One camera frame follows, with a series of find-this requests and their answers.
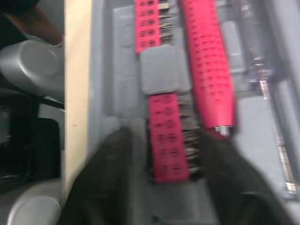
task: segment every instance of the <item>red bit holder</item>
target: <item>red bit holder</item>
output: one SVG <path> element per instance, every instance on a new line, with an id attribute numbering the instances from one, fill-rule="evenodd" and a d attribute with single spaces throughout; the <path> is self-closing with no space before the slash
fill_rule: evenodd
<path id="1" fill-rule="evenodd" d="M 137 53 L 149 47 L 161 45 L 158 1 L 135 1 L 135 48 Z"/>
<path id="2" fill-rule="evenodd" d="M 189 180 L 177 95 L 150 97 L 150 136 L 156 182 Z"/>
<path id="3" fill-rule="evenodd" d="M 215 0 L 181 0 L 195 101 L 206 128 L 234 126 L 234 95 Z"/>

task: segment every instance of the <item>metal bit tip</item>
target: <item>metal bit tip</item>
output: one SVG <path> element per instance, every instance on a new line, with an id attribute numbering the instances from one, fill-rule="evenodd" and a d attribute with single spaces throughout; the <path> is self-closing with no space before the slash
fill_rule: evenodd
<path id="1" fill-rule="evenodd" d="M 184 131 L 196 130 L 199 128 L 198 126 L 195 126 L 192 122 L 189 121 L 182 122 L 181 126 Z"/>
<path id="2" fill-rule="evenodd" d="M 178 104 L 179 104 L 180 106 L 187 106 L 187 105 L 192 105 L 193 102 L 192 102 L 192 100 L 180 100 L 180 101 L 178 102 Z"/>
<path id="3" fill-rule="evenodd" d="M 180 117 L 194 117 L 195 113 L 193 110 L 180 110 Z"/>
<path id="4" fill-rule="evenodd" d="M 173 37 L 173 33 L 165 33 L 165 34 L 160 35 L 161 39 L 170 39 L 172 37 Z"/>
<path id="5" fill-rule="evenodd" d="M 158 4 L 158 9 L 161 12 L 167 12 L 171 8 L 171 4 L 169 2 L 162 2 Z"/>
<path id="6" fill-rule="evenodd" d="M 170 14 L 162 14 L 162 15 L 159 15 L 159 19 L 163 20 L 163 19 L 169 19 L 171 18 L 172 16 Z"/>
<path id="7" fill-rule="evenodd" d="M 190 156 L 193 154 L 198 154 L 200 152 L 200 150 L 197 148 L 185 148 L 185 152 L 188 156 Z"/>
<path id="8" fill-rule="evenodd" d="M 169 29 L 172 28 L 173 26 L 174 26 L 173 23 L 168 22 L 168 23 L 161 24 L 159 27 L 160 29 Z"/>

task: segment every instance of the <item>screwdriver handle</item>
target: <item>screwdriver handle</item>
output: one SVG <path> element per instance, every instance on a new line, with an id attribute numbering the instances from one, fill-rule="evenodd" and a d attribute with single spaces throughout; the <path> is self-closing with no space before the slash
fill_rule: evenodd
<path id="1" fill-rule="evenodd" d="M 234 95 L 215 0 L 181 0 L 194 95 L 206 128 L 234 125 Z"/>

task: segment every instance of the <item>gray plastic part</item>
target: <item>gray plastic part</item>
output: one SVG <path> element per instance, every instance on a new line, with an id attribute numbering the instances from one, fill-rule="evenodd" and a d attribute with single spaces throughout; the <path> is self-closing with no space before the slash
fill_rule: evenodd
<path id="1" fill-rule="evenodd" d="M 60 216 L 60 180 L 17 188 L 0 198 L 2 225 L 54 225 Z"/>
<path id="2" fill-rule="evenodd" d="M 174 46 L 176 49 L 177 57 L 177 71 L 179 77 L 179 93 L 186 93 L 191 91 L 191 74 L 188 64 L 188 56 L 185 46 L 184 31 L 182 28 L 174 28 Z"/>
<path id="3" fill-rule="evenodd" d="M 205 180 L 173 184 L 153 184 L 150 187 L 153 214 L 169 224 L 218 224 Z"/>
<path id="4" fill-rule="evenodd" d="M 238 25 L 234 21 L 227 21 L 221 24 L 221 29 L 231 73 L 245 73 L 247 68 Z"/>
<path id="5" fill-rule="evenodd" d="M 147 201 L 147 189 L 149 186 L 146 174 L 147 162 L 147 134 L 146 122 L 143 119 L 135 119 L 130 122 L 130 128 L 134 135 L 134 171 L 132 178 L 132 211 L 133 224 L 148 225 L 152 214 Z"/>
<path id="6" fill-rule="evenodd" d="M 174 46 L 161 45 L 142 51 L 140 67 L 144 94 L 154 95 L 179 90 Z"/>
<path id="7" fill-rule="evenodd" d="M 267 101 L 261 96 L 238 99 L 237 116 L 237 134 L 233 138 L 241 154 L 275 191 L 285 194 L 285 179 Z"/>
<path id="8" fill-rule="evenodd" d="M 52 46 L 23 41 L 0 52 L 3 76 L 31 94 L 65 101 L 64 52 Z"/>
<path id="9" fill-rule="evenodd" d="M 231 6 L 223 0 L 219 2 L 221 2 L 218 7 L 220 21 L 235 20 Z M 178 1 L 170 0 L 170 3 L 172 18 L 164 22 L 174 23 L 174 46 L 176 47 L 178 40 L 176 30 L 180 28 L 184 31 L 184 25 L 178 13 Z M 219 224 L 205 181 L 156 186 L 147 179 L 144 151 L 146 137 L 143 132 L 146 130 L 146 124 L 142 119 L 136 118 L 147 118 L 148 101 L 142 92 L 139 61 L 135 53 L 133 5 L 132 0 L 93 0 L 89 154 L 93 154 L 95 146 L 106 134 L 105 120 L 108 117 L 119 118 L 122 125 L 129 125 L 132 128 L 135 137 L 132 225 L 151 224 L 152 216 L 159 217 L 162 220 L 161 225 Z M 263 174 L 278 196 L 284 199 L 285 181 L 270 126 L 270 111 L 263 98 L 252 89 L 247 75 L 237 74 L 232 78 L 239 97 L 238 127 L 234 141 L 239 146 L 241 154 Z M 291 89 L 290 83 L 281 86 L 283 84 L 279 84 L 278 92 L 281 92 L 282 88 Z M 281 106 L 284 108 L 287 106 L 283 117 L 286 118 L 287 128 L 290 129 L 295 126 L 294 119 L 300 114 L 295 111 L 298 105 L 293 106 L 297 101 L 289 92 L 280 93 L 279 96 L 282 98 L 281 102 L 284 102 Z M 293 147 L 300 146 L 298 126 L 290 132 Z M 299 206 L 298 202 L 292 205 L 291 202 L 286 201 L 285 204 L 291 205 L 293 212 Z"/>

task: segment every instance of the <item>screwdriver set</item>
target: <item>screwdriver set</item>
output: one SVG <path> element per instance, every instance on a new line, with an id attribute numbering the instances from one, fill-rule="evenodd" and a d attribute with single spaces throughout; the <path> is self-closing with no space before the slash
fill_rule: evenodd
<path id="1" fill-rule="evenodd" d="M 205 128 L 218 130 L 234 125 L 233 88 L 214 0 L 183 0 L 181 3 L 188 51 L 182 30 L 168 22 L 174 22 L 168 1 L 135 2 L 135 48 L 140 61 L 142 91 L 149 96 L 156 182 L 189 180 L 190 175 L 195 177 L 195 173 L 201 172 L 195 135 L 200 122 L 196 118 L 194 99 Z M 193 59 L 190 63 L 192 84 L 187 55 L 180 50 L 189 52 Z M 178 99 L 184 96 L 189 99 L 182 104 Z"/>
<path id="2" fill-rule="evenodd" d="M 299 192 L 300 104 L 294 81 L 300 77 L 295 36 L 300 9 L 294 5 L 299 15 L 292 16 L 286 5 L 296 1 L 93 2 L 89 153 L 99 136 L 104 140 L 130 126 L 130 224 L 222 224 L 224 215 L 251 211 L 235 198 L 240 188 L 251 195 L 259 185 L 256 173 L 249 179 L 249 167 L 241 169 L 241 160 L 289 207 L 291 195 Z M 251 39 L 249 9 L 255 11 L 255 27 L 261 27 L 262 44 Z M 250 46 L 257 43 L 262 47 L 253 51 Z M 286 70 L 290 62 L 293 67 Z M 273 108 L 279 118 L 272 116 Z M 244 181 L 247 186 L 236 185 Z M 219 217 L 215 199 L 224 209 Z M 297 212 L 299 202 L 291 204 Z M 250 208 L 260 211 L 262 205 Z"/>

